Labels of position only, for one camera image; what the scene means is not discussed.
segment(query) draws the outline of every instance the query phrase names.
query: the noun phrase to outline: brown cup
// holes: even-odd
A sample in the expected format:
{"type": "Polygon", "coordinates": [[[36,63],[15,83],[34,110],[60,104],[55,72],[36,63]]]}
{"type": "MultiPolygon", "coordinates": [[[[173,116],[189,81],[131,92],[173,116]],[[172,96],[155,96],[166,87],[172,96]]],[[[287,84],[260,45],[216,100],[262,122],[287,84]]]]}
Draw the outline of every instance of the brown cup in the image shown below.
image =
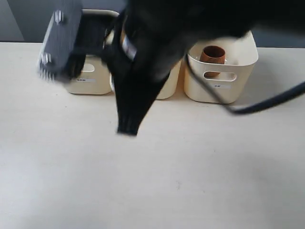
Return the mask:
{"type": "MultiPolygon", "coordinates": [[[[203,49],[200,56],[200,61],[205,63],[217,63],[224,64],[225,51],[221,47],[210,45],[203,49]]],[[[218,76],[220,73],[207,72],[204,74],[207,78],[213,78],[218,76]]]]}

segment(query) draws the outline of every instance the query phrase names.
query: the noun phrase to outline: cream plastic bin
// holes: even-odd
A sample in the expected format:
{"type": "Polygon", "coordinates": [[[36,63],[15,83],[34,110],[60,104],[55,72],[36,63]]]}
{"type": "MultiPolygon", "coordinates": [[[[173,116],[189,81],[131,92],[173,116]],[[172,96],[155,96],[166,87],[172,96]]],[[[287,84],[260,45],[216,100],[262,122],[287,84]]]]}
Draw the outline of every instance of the cream plastic bin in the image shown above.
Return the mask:
{"type": "MultiPolygon", "coordinates": [[[[170,76],[168,77],[162,90],[158,94],[157,99],[160,99],[160,100],[167,99],[175,93],[176,88],[177,88],[177,83],[178,83],[180,67],[181,67],[181,61],[179,61],[171,70],[170,76]]],[[[113,80],[112,80],[111,75],[110,75],[110,85],[111,85],[112,91],[114,92],[113,80]]]]}
{"type": "MultiPolygon", "coordinates": [[[[119,14],[112,10],[83,10],[84,14],[102,14],[117,17],[119,14]]],[[[109,71],[102,65],[100,58],[87,56],[81,75],[64,85],[72,94],[107,94],[111,92],[109,71]]]]}
{"type": "MultiPolygon", "coordinates": [[[[256,44],[251,32],[241,39],[217,39],[199,42],[189,51],[190,66],[212,86],[226,103],[238,99],[258,60],[256,44]],[[225,50],[225,63],[213,64],[199,61],[204,47],[217,45],[225,50]],[[205,78],[206,72],[220,73],[215,78],[205,78]]],[[[216,101],[189,75],[185,68],[184,91],[192,100],[216,103],[216,101]]]]}

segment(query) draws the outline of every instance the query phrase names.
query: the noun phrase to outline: screw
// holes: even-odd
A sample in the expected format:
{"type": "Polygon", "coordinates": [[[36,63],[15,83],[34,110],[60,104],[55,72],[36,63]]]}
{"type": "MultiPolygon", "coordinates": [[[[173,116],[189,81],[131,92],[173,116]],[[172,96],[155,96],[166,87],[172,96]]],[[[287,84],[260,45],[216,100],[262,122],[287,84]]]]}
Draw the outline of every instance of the screw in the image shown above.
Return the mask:
{"type": "Polygon", "coordinates": [[[61,10],[55,11],[55,22],[59,25],[63,23],[63,12],[61,10]]]}
{"type": "Polygon", "coordinates": [[[51,63],[51,54],[49,53],[44,53],[41,55],[41,62],[44,64],[44,65],[47,65],[49,63],[51,63]]]}

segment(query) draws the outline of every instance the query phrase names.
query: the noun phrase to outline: gray wall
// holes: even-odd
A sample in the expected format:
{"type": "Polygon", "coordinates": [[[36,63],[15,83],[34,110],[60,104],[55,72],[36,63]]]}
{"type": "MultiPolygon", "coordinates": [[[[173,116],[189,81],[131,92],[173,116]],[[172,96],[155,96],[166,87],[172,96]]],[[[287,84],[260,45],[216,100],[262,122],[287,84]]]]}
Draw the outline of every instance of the gray wall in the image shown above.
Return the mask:
{"type": "Polygon", "coordinates": [[[7,0],[0,0],[0,40],[23,41],[22,33],[7,0]]]}
{"type": "MultiPolygon", "coordinates": [[[[23,37],[26,42],[42,42],[55,1],[0,0],[0,41],[20,41],[23,37]],[[6,1],[8,1],[11,11],[8,9],[6,1]]],[[[87,9],[120,11],[124,7],[124,0],[82,0],[82,2],[84,8],[87,9]]],[[[261,30],[253,30],[253,34],[259,47],[305,48],[305,37],[261,30]]]]}

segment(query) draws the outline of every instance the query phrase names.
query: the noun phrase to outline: white table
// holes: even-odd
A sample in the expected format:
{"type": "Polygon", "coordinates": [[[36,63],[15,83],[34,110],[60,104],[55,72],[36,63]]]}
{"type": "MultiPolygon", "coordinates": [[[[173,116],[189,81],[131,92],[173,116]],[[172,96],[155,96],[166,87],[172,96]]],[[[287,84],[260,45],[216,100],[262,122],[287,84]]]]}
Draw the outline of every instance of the white table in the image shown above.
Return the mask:
{"type": "MultiPolygon", "coordinates": [[[[233,117],[181,89],[135,139],[113,95],[35,74],[39,44],[0,43],[1,229],[303,229],[305,97],[233,117]]],[[[259,49],[236,105],[305,80],[305,50],[259,49]]]]}

